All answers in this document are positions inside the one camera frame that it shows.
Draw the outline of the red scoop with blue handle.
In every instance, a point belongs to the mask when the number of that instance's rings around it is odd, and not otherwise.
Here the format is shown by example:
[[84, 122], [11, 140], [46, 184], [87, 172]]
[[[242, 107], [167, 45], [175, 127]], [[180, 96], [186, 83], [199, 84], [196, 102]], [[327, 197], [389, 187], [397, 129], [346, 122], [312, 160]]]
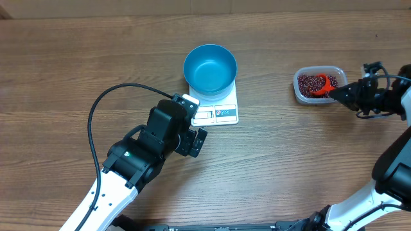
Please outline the red scoop with blue handle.
[[308, 82], [308, 93], [312, 98], [328, 98], [329, 92], [338, 87], [334, 76], [318, 74], [310, 76]]

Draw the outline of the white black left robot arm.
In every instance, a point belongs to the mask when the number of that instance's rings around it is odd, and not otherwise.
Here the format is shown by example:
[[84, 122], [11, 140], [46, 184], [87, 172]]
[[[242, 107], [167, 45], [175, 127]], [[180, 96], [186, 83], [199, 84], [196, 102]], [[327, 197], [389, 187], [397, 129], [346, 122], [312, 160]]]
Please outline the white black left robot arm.
[[121, 211], [159, 175], [176, 152], [197, 157], [207, 136], [190, 129], [199, 100], [188, 96], [163, 99], [150, 111], [146, 125], [130, 130], [113, 144], [96, 180], [62, 230], [106, 230]]

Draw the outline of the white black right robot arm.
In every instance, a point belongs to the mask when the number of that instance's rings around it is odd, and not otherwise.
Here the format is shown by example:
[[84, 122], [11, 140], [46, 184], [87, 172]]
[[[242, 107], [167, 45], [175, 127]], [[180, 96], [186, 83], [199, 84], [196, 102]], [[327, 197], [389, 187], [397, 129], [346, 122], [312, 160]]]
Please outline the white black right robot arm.
[[[399, 115], [410, 121], [410, 66], [389, 74], [381, 62], [364, 64], [361, 79], [333, 89], [329, 96], [360, 119], [370, 112]], [[376, 161], [371, 181], [341, 203], [328, 205], [296, 230], [364, 230], [372, 221], [397, 210], [410, 211], [410, 130], [406, 129]]]

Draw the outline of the white digital kitchen scale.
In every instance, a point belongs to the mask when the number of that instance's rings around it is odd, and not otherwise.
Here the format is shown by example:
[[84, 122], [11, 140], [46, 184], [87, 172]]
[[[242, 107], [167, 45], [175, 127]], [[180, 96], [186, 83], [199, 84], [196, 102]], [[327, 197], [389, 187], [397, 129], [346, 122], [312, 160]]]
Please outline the white digital kitchen scale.
[[235, 82], [232, 82], [229, 88], [216, 95], [204, 95], [190, 87], [189, 95], [200, 101], [197, 113], [191, 120], [192, 126], [238, 124], [239, 112]]

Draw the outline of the teal blue bowl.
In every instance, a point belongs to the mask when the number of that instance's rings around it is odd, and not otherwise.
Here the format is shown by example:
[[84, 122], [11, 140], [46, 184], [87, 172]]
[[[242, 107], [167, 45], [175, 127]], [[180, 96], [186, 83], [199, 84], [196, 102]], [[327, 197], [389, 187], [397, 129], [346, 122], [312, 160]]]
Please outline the teal blue bowl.
[[193, 90], [204, 95], [217, 95], [235, 82], [238, 63], [227, 48], [218, 44], [203, 44], [188, 53], [182, 70]]

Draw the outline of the clear plastic food container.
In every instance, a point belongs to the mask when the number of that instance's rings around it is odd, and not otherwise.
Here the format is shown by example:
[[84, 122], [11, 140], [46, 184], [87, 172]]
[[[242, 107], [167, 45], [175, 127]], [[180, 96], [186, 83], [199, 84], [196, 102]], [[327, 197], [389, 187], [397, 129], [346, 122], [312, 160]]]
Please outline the clear plastic food container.
[[335, 66], [303, 67], [293, 77], [296, 100], [303, 105], [334, 103], [329, 93], [344, 85], [347, 85], [346, 75]]

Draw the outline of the red adzuki beans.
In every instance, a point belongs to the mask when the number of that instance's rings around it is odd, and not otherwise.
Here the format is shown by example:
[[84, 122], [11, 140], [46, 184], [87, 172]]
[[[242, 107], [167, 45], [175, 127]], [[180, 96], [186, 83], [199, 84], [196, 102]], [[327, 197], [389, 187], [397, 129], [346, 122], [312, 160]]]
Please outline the red adzuki beans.
[[308, 82], [309, 82], [310, 76], [315, 76], [315, 75], [302, 74], [297, 77], [299, 90], [301, 94], [306, 98], [312, 98], [309, 96], [309, 93], [308, 93]]

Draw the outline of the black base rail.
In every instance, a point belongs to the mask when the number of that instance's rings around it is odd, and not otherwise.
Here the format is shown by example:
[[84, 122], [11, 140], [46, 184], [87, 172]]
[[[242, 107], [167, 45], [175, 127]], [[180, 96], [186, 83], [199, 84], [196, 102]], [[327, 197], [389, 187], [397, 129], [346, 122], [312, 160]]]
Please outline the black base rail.
[[143, 224], [124, 215], [115, 218], [107, 231], [284, 231], [304, 230], [309, 219], [277, 221], [272, 224], [240, 225], [188, 225], [171, 226], [167, 224]]

